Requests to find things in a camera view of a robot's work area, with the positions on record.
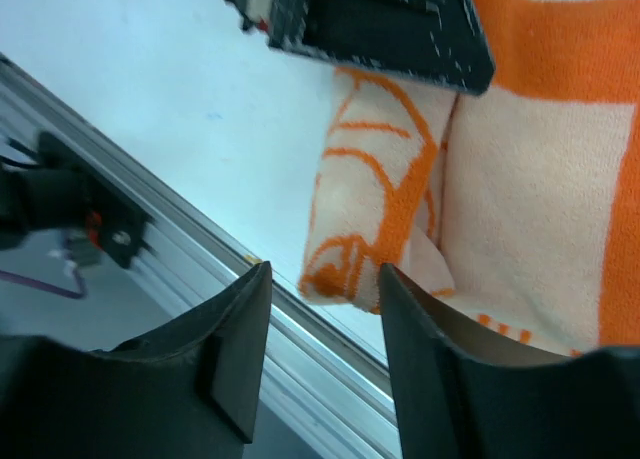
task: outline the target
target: bolt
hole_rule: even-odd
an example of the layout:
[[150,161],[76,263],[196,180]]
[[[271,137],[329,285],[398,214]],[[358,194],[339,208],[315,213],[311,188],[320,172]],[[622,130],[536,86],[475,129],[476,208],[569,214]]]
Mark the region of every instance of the bolt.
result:
[[120,244],[121,246],[128,246],[131,244],[131,236],[124,231],[114,233],[111,238],[113,239],[113,242]]

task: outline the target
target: cloth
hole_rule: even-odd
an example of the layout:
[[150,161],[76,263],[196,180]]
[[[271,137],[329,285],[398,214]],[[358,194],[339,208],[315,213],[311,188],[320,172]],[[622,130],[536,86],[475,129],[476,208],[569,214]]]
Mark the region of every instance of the cloth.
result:
[[474,3],[480,97],[336,71],[301,294],[377,313],[391,262],[525,344],[640,344],[640,0]]

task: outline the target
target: purple cable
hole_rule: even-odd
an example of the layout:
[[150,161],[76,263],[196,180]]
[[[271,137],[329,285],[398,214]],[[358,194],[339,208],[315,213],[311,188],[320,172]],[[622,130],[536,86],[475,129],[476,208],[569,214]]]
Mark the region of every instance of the purple cable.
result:
[[[62,233],[62,243],[66,254],[65,259],[68,261],[72,261],[73,258],[71,257],[71,253],[69,252],[69,237],[66,233]],[[0,280],[2,281],[11,282],[13,284],[20,284],[22,286],[31,287],[32,289],[37,289],[39,291],[50,292],[51,294],[66,297],[68,299],[82,299],[87,295],[87,287],[84,279],[82,279],[82,277],[78,273],[77,267],[73,269],[72,276],[76,282],[76,286],[78,288],[77,291],[64,289],[62,287],[54,286],[53,284],[48,284],[37,279],[31,279],[29,277],[21,276],[20,274],[14,274],[13,272],[0,271]]]

